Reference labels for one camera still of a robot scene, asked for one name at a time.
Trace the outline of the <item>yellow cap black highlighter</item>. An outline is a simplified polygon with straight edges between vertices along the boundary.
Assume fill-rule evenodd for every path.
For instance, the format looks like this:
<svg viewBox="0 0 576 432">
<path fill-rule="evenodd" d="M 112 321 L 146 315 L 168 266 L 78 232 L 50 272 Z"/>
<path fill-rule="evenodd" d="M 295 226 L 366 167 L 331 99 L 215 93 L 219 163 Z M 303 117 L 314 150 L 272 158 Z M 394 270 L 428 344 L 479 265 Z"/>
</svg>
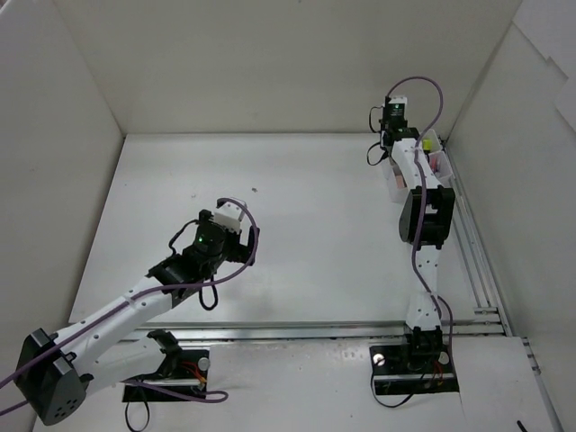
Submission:
<svg viewBox="0 0 576 432">
<path fill-rule="evenodd" d="M 422 148 L 425 152 L 432 151 L 433 141 L 431 139 L 423 139 L 422 141 Z"/>
</svg>

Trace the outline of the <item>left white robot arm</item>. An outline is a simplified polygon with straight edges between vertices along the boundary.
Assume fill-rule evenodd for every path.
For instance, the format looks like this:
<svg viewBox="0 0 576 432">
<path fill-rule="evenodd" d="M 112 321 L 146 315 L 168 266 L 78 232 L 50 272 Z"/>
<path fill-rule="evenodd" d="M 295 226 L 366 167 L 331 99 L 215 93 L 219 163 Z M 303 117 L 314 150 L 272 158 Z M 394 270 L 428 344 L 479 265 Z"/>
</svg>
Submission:
<svg viewBox="0 0 576 432">
<path fill-rule="evenodd" d="M 220 198 L 214 210 L 191 221 L 193 242 L 153 265 L 116 300 L 66 328 L 39 328 L 22 343 L 15 371 L 1 384 L 14 383 L 46 426 L 78 410 L 86 398 L 116 383 L 142 385 L 167 380 L 179 368 L 183 349 L 167 330 L 151 330 L 140 340 L 122 340 L 203 288 L 215 288 L 256 261 L 259 227 L 247 205 Z"/>
</svg>

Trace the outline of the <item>pink white eraser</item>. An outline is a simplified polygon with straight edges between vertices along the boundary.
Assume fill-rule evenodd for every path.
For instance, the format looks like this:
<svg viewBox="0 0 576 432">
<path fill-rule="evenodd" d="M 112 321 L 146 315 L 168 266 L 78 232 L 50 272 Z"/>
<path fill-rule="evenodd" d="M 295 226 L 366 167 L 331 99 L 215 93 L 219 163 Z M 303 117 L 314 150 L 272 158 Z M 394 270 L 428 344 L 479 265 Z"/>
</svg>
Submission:
<svg viewBox="0 0 576 432">
<path fill-rule="evenodd" d="M 405 183 L 404 176 L 400 170 L 397 170 L 397 169 L 394 170 L 394 179 L 395 179 L 396 187 L 399 190 L 403 190 L 407 187 L 406 183 Z"/>
</svg>

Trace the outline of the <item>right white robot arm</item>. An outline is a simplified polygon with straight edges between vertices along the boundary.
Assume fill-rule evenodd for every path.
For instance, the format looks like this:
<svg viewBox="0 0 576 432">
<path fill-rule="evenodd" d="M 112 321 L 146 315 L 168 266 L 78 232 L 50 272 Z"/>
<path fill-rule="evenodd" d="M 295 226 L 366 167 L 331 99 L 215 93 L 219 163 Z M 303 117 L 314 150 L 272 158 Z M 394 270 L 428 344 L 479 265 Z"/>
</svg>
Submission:
<svg viewBox="0 0 576 432">
<path fill-rule="evenodd" d="M 430 150 L 408 126 L 405 96 L 387 96 L 380 119 L 381 148 L 388 163 L 391 193 L 404 193 L 400 239 L 409 247 L 414 276 L 405 319 L 407 342 L 400 345 L 400 364 L 417 371 L 442 345 L 441 308 L 437 298 L 438 261 L 450 233 L 455 192 L 444 186 L 429 163 Z"/>
</svg>

